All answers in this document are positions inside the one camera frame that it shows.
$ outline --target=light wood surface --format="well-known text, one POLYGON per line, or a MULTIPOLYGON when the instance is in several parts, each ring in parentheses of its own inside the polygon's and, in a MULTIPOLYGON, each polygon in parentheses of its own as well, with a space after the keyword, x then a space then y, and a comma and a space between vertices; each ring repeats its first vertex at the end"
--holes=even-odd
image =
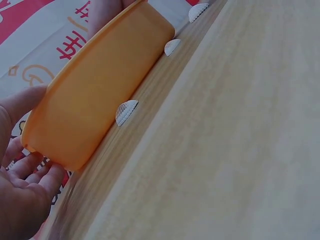
POLYGON ((212 5, 193 24, 183 27, 175 51, 164 54, 132 99, 139 104, 127 123, 112 126, 90 162, 75 172, 65 186, 40 239, 80 240, 106 200, 120 172, 130 159, 164 99, 227 0, 212 5))
POLYGON ((227 0, 190 59, 155 66, 48 239, 320 239, 319 23, 318 0, 227 0))

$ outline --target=finger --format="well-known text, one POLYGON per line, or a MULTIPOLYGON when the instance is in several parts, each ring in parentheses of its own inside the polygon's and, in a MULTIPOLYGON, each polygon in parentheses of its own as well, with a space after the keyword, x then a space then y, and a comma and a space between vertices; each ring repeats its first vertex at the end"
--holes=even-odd
POLYGON ((30 153, 28 156, 17 161, 8 171, 8 174, 10 177, 25 179, 34 172, 43 159, 44 156, 38 152, 30 153))
POLYGON ((88 21, 88 38, 92 38, 122 10, 123 6, 120 0, 91 1, 88 21))
POLYGON ((52 166, 51 162, 48 162, 45 166, 43 166, 40 170, 36 171, 35 173, 32 173, 29 175, 25 181, 29 184, 38 184, 40 180, 43 178, 44 175, 46 175, 52 166))
POLYGON ((1 181, 1 178, 4 178, 10 182, 10 177, 7 173, 7 170, 3 166, 1 166, 1 169, 0 169, 0 181, 1 181))
POLYGON ((123 7, 126 8, 131 5, 135 0, 122 0, 123 7))
POLYGON ((5 168, 22 152, 24 147, 21 144, 21 136, 17 136, 9 142, 9 145, 2 159, 2 166, 5 168))
POLYGON ((64 168, 59 164, 53 163, 48 173, 40 180, 39 185, 45 189, 50 200, 52 200, 59 191, 64 176, 64 168))
POLYGON ((47 87, 35 86, 0 100, 0 165, 15 124, 38 105, 47 87))
POLYGON ((27 183, 25 180, 22 180, 20 178, 10 179, 10 181, 13 186, 20 189, 24 189, 29 185, 29 183, 27 183))

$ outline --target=small shell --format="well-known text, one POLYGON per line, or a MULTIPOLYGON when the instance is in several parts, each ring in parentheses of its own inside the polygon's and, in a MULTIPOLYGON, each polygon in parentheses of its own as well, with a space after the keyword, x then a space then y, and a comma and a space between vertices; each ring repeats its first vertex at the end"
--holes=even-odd
POLYGON ((167 57, 170 56, 170 54, 172 54, 174 52, 174 50, 176 49, 176 47, 179 45, 180 43, 180 39, 173 39, 171 41, 168 41, 164 47, 164 53, 167 57))
POLYGON ((189 10, 189 22, 193 23, 207 8, 209 3, 199 3, 189 10))
POLYGON ((122 103, 115 113, 115 122, 120 127, 122 124, 125 123, 125 121, 128 119, 128 117, 131 115, 131 113, 134 111, 138 104, 137 100, 129 100, 124 103, 122 103))

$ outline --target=orange plastic container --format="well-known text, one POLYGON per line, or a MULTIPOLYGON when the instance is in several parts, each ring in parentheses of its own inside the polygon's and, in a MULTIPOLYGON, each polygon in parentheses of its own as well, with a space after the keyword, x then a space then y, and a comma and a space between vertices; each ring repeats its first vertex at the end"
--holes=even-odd
POLYGON ((138 0, 101 29, 68 62, 31 111, 21 137, 39 152, 76 171, 94 153, 130 99, 174 27, 151 5, 138 0))

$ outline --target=seashell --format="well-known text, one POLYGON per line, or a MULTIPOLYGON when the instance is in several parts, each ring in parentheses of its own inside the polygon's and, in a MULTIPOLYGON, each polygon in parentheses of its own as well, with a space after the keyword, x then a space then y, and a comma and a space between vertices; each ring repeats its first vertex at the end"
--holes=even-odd
POLYGON ((189 22, 193 23, 207 8, 209 3, 199 3, 189 10, 189 22))
POLYGON ((164 53, 167 57, 170 56, 170 54, 172 54, 174 52, 174 50, 176 49, 176 47, 179 45, 180 43, 180 39, 173 39, 171 41, 168 41, 164 47, 164 53))
POLYGON ((120 127, 122 124, 125 123, 125 121, 128 119, 128 117, 136 108, 137 104, 138 104, 137 100, 129 100, 122 103, 117 108, 115 113, 115 122, 118 125, 118 127, 120 127))

